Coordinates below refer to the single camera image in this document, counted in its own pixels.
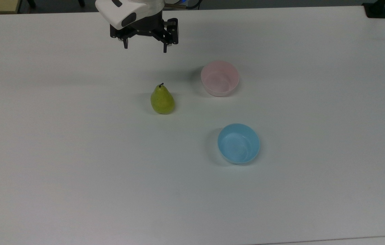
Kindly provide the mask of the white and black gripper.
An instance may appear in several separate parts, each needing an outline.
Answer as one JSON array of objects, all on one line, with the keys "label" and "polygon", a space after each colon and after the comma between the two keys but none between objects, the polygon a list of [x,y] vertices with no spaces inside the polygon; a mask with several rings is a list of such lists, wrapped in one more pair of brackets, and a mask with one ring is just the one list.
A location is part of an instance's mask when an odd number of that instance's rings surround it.
[{"label": "white and black gripper", "polygon": [[135,35],[156,36],[164,53],[179,42],[178,19],[162,19],[163,0],[97,0],[95,6],[110,24],[110,36],[121,40],[125,49]]}]

